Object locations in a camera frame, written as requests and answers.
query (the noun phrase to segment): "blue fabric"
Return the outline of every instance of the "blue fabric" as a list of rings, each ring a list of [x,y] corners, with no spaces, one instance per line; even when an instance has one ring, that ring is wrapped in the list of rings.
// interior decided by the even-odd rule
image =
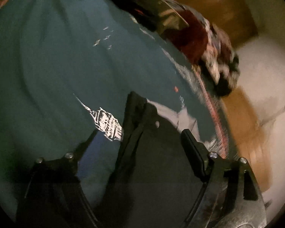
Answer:
[[[9,216],[35,159],[61,158],[86,141],[96,128],[88,108],[101,107],[122,125],[130,91],[176,112],[185,104],[201,140],[216,137],[198,83],[188,83],[163,49],[190,68],[110,0],[10,0],[0,9],[0,204]],[[120,143],[101,135],[90,148],[93,170],[79,172],[92,206]]]

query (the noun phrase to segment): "silver bolt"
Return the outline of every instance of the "silver bolt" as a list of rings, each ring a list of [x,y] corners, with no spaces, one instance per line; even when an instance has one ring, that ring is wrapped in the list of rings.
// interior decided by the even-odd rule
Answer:
[[[239,161],[243,164],[247,164],[247,159],[243,158],[243,157],[240,157],[239,158]]]
[[[218,154],[216,152],[209,152],[209,157],[212,159],[216,159],[218,157]]]
[[[71,159],[71,158],[74,157],[74,154],[73,154],[73,153],[66,153],[66,154],[64,155],[64,157],[67,158],[67,159]]]
[[[43,158],[38,158],[38,159],[36,159],[36,164],[41,164],[42,162],[43,162]]]

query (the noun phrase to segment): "dark green cloth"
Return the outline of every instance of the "dark green cloth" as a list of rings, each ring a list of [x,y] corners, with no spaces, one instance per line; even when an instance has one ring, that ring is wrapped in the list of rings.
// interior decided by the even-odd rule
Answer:
[[[188,66],[170,43],[134,23],[110,0],[10,0],[3,6],[0,204],[7,214],[14,218],[36,158],[60,158],[95,129],[77,98],[91,111],[101,107],[111,113],[120,124],[130,91],[176,112],[185,104],[198,121],[201,140],[211,141],[214,123],[198,83],[183,78],[171,57]],[[107,140],[94,171],[82,179],[92,205],[114,170],[119,143]]]

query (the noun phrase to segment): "maroon cloth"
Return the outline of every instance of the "maroon cloth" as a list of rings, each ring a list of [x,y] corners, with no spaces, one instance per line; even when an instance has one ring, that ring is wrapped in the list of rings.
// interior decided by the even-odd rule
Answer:
[[[184,53],[191,64],[197,64],[207,47],[207,32],[189,10],[181,11],[179,14],[189,24],[189,27],[182,30],[168,29],[165,37]]]

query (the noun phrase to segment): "wooden surface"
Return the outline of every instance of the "wooden surface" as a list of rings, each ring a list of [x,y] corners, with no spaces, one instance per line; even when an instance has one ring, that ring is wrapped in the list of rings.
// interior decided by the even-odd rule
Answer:
[[[176,0],[191,6],[228,33],[233,47],[257,35],[257,28],[244,0]]]
[[[241,88],[222,98],[231,134],[239,155],[247,158],[262,192],[271,185],[271,161],[268,141],[258,118]]]

